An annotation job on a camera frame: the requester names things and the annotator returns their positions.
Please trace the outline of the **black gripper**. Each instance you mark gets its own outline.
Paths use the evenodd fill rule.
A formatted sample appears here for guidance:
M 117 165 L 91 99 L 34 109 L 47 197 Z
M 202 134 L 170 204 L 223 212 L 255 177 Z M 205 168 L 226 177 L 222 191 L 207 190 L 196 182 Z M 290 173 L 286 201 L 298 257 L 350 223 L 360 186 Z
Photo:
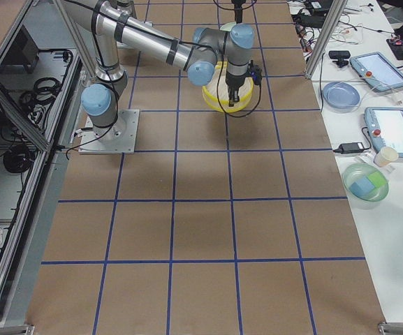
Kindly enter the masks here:
M 239 102 L 239 88 L 244 85 L 244 81 L 250 77 L 254 84 L 261 85 L 262 69 L 253 61 L 237 65 L 231 61 L 226 62 L 226 84 L 228 85 L 228 106 L 233 107 Z
M 242 12 L 243 12 L 242 7 L 234 8 L 235 22 L 237 24 L 242 23 L 243 21 Z

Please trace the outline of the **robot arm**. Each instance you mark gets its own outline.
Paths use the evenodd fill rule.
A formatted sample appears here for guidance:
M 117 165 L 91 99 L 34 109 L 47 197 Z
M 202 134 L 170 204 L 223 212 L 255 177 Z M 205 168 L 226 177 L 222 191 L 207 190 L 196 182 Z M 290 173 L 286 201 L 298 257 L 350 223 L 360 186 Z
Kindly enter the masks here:
M 242 23 L 244 5 L 246 3 L 246 0 L 232 0 L 231 3 L 233 4 L 235 22 L 237 24 Z
M 230 31 L 198 28 L 186 42 L 170 36 L 112 6 L 111 1 L 64 1 L 66 14 L 92 34 L 96 77 L 103 83 L 126 86 L 127 74 L 119 65 L 117 44 L 133 49 L 185 71 L 196 86 L 208 84 L 218 61 L 226 60 L 228 104 L 241 100 L 239 90 L 250 77 L 261 83 L 261 70 L 251 60 L 254 30 L 236 24 Z

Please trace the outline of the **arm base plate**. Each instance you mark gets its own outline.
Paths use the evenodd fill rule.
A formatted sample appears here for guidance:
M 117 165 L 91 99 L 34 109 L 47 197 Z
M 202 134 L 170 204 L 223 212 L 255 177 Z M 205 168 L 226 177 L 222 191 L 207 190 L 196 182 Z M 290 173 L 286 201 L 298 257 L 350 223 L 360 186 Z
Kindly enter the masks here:
M 87 116 L 85 126 L 91 130 L 82 134 L 82 146 L 78 147 L 78 151 L 81 154 L 133 154 L 139 117 L 140 110 L 120 110 L 117 123 L 107 135 L 98 139 L 96 135 L 104 132 L 99 128 L 94 132 L 91 119 Z

